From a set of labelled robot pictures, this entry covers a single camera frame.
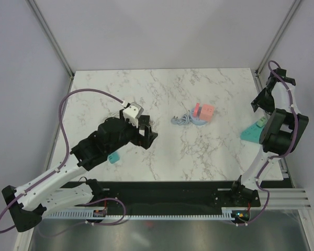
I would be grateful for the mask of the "black cube plug adapter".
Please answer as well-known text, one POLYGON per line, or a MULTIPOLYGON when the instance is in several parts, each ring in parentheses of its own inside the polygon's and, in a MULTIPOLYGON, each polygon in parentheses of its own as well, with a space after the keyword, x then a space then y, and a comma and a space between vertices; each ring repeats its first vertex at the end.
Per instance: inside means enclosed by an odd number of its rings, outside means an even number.
POLYGON ((139 129, 140 130, 152 130, 151 120, 149 115, 141 115, 139 117, 139 129))

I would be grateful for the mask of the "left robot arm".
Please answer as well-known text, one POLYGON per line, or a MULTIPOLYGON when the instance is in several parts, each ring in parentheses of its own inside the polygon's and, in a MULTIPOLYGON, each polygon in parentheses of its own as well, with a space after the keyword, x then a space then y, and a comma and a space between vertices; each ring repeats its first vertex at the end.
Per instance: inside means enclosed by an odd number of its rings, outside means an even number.
POLYGON ((45 216, 66 207, 87 203, 100 205, 104 192, 96 181, 88 181, 75 189, 61 187, 106 162, 111 153, 128 143, 149 149, 157 136, 148 115, 141 115, 137 126, 123 115, 107 118, 73 147, 63 162, 22 186, 7 186, 2 190, 14 228, 18 232, 30 230, 45 216))

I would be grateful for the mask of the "pink cube socket adapter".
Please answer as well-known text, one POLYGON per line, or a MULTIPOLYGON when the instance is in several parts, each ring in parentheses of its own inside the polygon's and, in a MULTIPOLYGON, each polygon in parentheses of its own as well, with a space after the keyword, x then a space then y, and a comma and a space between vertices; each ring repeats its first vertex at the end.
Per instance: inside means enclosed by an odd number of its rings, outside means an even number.
POLYGON ((210 122, 212 120, 214 110, 215 110, 214 106, 203 104, 199 114, 199 119, 206 122, 210 122))

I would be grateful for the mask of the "blue round power strip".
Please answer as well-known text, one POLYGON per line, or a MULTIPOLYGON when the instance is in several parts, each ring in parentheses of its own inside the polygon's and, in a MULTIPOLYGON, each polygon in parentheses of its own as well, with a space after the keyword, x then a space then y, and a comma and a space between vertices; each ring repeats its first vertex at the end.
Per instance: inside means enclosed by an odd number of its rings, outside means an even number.
POLYGON ((176 117, 174 116, 171 119, 171 123, 178 126, 186 126, 189 123, 192 123, 196 126, 203 126, 207 124, 208 122, 202 119, 199 119, 198 117, 194 116, 194 109, 189 110, 188 113, 184 114, 182 117, 176 117))

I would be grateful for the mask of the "pink plug adapter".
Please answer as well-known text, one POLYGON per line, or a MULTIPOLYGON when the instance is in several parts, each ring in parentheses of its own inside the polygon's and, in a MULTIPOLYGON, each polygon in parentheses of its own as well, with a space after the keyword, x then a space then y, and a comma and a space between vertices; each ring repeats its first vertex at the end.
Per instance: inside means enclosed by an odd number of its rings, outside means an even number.
POLYGON ((198 118, 200 111, 201 111, 200 103, 197 103, 194 110, 193 110, 193 116, 198 118))

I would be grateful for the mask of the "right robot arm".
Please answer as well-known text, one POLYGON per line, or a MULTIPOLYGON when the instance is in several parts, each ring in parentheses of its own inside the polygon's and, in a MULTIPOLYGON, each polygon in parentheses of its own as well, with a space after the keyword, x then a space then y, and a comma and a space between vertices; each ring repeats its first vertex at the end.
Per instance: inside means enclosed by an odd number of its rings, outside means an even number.
POLYGON ((260 137, 260 149, 248 170, 234 181, 229 199, 235 206, 254 205, 260 184, 268 171, 293 152, 304 133, 309 118, 299 111, 295 100, 296 82, 287 77, 286 70, 271 70, 265 88, 252 101, 254 111, 264 110, 269 119, 260 137))

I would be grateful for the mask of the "green plug adapter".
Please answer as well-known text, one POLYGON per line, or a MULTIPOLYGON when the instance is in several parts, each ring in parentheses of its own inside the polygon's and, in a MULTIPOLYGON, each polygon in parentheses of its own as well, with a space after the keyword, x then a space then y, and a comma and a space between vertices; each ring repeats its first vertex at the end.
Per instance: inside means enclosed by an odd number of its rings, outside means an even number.
POLYGON ((262 128, 266 125, 267 123, 267 119, 265 117, 261 117, 257 122, 256 122, 256 125, 259 127, 259 128, 262 128))

